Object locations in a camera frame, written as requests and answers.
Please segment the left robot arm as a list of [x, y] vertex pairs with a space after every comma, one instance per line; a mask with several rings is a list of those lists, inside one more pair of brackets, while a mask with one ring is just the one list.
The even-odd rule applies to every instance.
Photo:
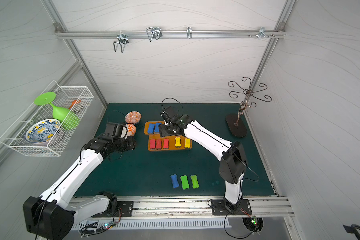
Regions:
[[122, 216], [117, 196], [101, 192], [79, 205], [70, 201], [82, 183], [110, 154], [133, 150], [136, 141], [127, 125], [107, 123], [106, 130], [85, 144], [77, 160], [39, 197], [23, 204], [26, 229], [35, 237], [62, 240], [73, 226], [96, 214]]

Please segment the wooden two-tier shelf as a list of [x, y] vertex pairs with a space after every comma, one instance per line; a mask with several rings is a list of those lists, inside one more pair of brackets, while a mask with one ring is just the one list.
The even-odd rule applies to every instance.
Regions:
[[[192, 149], [192, 147], [193, 147], [193, 142], [192, 142], [192, 140], [191, 140], [191, 148], [190, 148], [190, 149], [186, 149], [186, 148], [184, 147], [185, 138], [186, 138], [186, 137], [184, 137], [184, 136], [170, 136], [170, 137], [161, 138], [160, 134], [154, 134], [154, 133], [153, 133], [153, 134], [151, 134], [151, 135], [148, 135], [148, 134], [147, 134], [147, 130], [148, 130], [148, 127], [149, 127], [149, 123], [157, 123], [157, 122], [164, 124], [164, 121], [151, 121], [151, 122], [146, 122], [146, 123], [145, 123], [144, 134], [149, 137], [148, 146], [147, 146], [147, 149], [148, 149], [149, 152], [180, 151], [180, 150], [190, 150], [190, 149]], [[181, 146], [180, 148], [176, 148], [176, 147], [175, 147], [175, 137], [181, 137], [181, 138], [182, 138], [182, 146]], [[150, 139], [161, 139], [161, 140], [163, 140], [163, 139], [169, 139], [169, 140], [170, 140], [169, 149], [163, 149], [163, 148], [162, 148], [161, 150], [156, 150], [156, 149], [150, 150], [150, 149], [149, 149], [149, 141], [150, 141]]]

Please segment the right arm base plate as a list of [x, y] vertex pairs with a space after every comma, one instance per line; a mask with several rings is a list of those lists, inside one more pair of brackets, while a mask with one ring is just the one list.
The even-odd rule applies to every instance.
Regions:
[[248, 199], [239, 201], [236, 207], [229, 207], [229, 202], [225, 203], [224, 200], [209, 200], [208, 205], [212, 209], [213, 216], [225, 216], [227, 214], [234, 216], [248, 216], [252, 215], [252, 207]]

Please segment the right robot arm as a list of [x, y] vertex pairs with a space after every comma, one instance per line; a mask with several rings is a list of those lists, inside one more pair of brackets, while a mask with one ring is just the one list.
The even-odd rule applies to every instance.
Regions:
[[224, 203], [231, 211], [237, 209], [243, 199], [242, 184], [247, 170], [243, 145], [218, 137], [190, 116], [179, 115], [171, 106], [164, 108], [160, 115], [165, 121], [159, 126], [161, 137], [184, 136], [200, 144], [220, 161], [219, 174], [226, 186]]

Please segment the blue eraser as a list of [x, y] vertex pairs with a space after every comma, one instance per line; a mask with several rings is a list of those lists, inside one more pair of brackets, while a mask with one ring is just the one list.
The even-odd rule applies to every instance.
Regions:
[[178, 188], [180, 186], [179, 182], [178, 182], [178, 176], [176, 174], [173, 174], [173, 175], [170, 176], [170, 178], [171, 178], [171, 181], [172, 181], [173, 189]]
[[161, 124], [162, 123], [159, 123], [159, 122], [155, 123], [154, 134], [159, 134], [160, 133], [160, 125]]
[[155, 126], [156, 126], [155, 123], [149, 123], [149, 127], [148, 127], [148, 130], [147, 130], [148, 135], [151, 135], [151, 134], [153, 134], [155, 132]]

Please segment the green eraser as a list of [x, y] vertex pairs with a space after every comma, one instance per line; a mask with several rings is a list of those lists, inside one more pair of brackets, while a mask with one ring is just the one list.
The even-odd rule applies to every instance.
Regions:
[[192, 187], [193, 187], [193, 189], [199, 188], [200, 185], [199, 185], [199, 182], [198, 182], [198, 177], [197, 177], [197, 175], [191, 175], [190, 178], [191, 178], [191, 181], [192, 181]]
[[182, 182], [182, 188], [183, 190], [187, 190], [190, 188], [190, 185], [189, 185], [189, 181], [188, 181], [188, 176], [187, 175], [183, 175], [180, 177], [181, 179], [181, 182]]

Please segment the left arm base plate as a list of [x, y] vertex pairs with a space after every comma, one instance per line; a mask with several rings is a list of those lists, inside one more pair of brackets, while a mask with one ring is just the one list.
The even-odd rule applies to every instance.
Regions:
[[111, 203], [111, 206], [104, 212], [92, 216], [92, 218], [111, 218], [118, 217], [131, 217], [133, 211], [133, 201], [116, 201]]

